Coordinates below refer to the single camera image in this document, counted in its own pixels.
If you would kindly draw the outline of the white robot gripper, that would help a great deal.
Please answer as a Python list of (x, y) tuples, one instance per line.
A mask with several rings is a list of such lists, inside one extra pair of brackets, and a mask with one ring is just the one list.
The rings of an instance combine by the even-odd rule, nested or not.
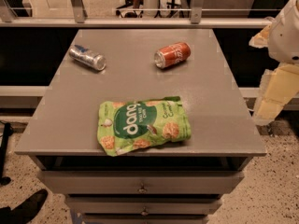
[(274, 121), (299, 92), (298, 3), (299, 0), (289, 0), (271, 23), (249, 41), (251, 47), (268, 48), (269, 57), (280, 62), (274, 71), (266, 69), (262, 75), (253, 108), (254, 121)]

